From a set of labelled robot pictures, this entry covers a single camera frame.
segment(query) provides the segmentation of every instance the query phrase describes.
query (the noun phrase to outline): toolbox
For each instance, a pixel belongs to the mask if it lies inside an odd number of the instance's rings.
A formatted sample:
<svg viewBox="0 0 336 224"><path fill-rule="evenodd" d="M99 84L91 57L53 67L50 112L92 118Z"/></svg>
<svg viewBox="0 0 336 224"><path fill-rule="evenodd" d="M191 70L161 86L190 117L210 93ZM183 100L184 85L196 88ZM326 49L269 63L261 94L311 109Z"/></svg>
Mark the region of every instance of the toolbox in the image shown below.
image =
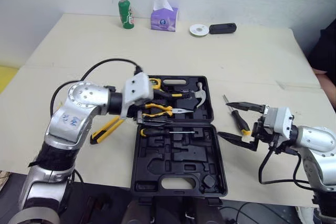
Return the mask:
<svg viewBox="0 0 336 224"><path fill-rule="evenodd" d="M156 129L173 132L194 131L186 134L143 136L142 130L149 129L148 121L139 124L136 133L131 191L135 196L193 196L223 197L227 194L223 161L217 132L213 125L213 109L206 77L204 76L149 76L161 80L157 87L165 93L181 93L184 98L168 99L155 95L152 103L193 110L191 113L167 114L155 117L163 119ZM204 103L197 108L200 99L190 92L205 91ZM156 114L158 108L144 109L142 113ZM193 189L165 188L166 178L182 178L190 181Z"/></svg>

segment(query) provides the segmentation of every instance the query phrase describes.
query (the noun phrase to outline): white table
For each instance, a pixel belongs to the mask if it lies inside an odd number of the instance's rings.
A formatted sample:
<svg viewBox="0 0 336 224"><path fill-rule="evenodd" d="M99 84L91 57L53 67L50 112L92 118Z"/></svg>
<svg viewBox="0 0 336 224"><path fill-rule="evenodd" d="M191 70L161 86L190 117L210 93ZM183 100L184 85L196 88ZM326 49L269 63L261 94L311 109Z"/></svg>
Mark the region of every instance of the white table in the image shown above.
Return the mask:
<svg viewBox="0 0 336 224"><path fill-rule="evenodd" d="M238 24L234 34L196 38L188 33L191 24L179 22L172 33L151 30L149 20L136 19L135 27L125 30L118 17L64 14L0 95L0 169L26 174L43 142L56 87L113 57L133 59L148 74L205 75L218 131L239 134L224 104L225 93L231 101L288 106L295 125L325 126L336 132L335 112L290 29ZM128 64L107 63L88 80L120 90L133 70ZM65 97L66 89L55 106ZM244 111L241 115L250 127L260 116ZM89 134L112 117L97 116ZM86 141L76 159L85 182L130 187L135 129L127 120L102 144ZM219 142L228 183L225 199L312 206L311 192L292 183L259 184L258 168L267 144L260 143L252 152ZM286 154L273 155L264 179L290 178L296 161ZM298 178L306 179L301 168Z"/></svg>

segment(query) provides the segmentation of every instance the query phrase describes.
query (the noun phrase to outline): tissue box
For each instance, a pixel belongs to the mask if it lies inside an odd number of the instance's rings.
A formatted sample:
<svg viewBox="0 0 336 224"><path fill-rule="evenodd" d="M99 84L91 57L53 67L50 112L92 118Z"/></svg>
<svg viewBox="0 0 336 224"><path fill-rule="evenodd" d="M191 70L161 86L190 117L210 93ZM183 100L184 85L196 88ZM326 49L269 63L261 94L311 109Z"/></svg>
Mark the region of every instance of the tissue box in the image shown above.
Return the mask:
<svg viewBox="0 0 336 224"><path fill-rule="evenodd" d="M154 10L151 15L151 28L153 30L176 31L178 8L172 7L172 11L166 8Z"/></svg>

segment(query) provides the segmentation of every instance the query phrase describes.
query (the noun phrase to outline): screwdriver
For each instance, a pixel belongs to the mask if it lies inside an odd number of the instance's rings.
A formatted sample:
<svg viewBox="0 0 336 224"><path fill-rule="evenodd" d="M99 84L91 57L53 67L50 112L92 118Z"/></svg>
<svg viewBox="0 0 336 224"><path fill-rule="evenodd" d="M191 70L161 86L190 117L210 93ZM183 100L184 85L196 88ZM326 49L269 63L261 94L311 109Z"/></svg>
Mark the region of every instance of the screwdriver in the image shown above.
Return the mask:
<svg viewBox="0 0 336 224"><path fill-rule="evenodd" d="M226 96L223 94L223 98L226 102L226 104L229 103L229 100L226 98ZM234 110L231 106L229 106L231 109L231 115L235 119L235 122L239 128L239 130L242 132L243 135L249 135L251 133L250 128L248 127L247 122L239 115L238 110Z"/></svg>
<svg viewBox="0 0 336 224"><path fill-rule="evenodd" d="M187 134L187 133L196 133L195 131L169 131L168 129L165 130L160 130L160 129L154 129L154 128L150 128L150 129L142 129L140 131L140 135L141 136L167 136L169 134L177 134L177 133L181 133L181 134Z"/></svg>

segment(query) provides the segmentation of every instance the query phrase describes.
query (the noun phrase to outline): green can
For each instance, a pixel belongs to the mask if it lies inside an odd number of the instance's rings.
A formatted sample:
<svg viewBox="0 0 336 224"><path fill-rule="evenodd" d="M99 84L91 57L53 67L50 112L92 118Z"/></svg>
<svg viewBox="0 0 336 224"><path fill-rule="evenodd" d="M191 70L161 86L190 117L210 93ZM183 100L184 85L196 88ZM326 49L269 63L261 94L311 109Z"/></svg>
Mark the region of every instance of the green can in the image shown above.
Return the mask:
<svg viewBox="0 0 336 224"><path fill-rule="evenodd" d="M134 17L131 9L131 3L128 0L121 0L119 1L118 6L123 28L125 29L133 28Z"/></svg>

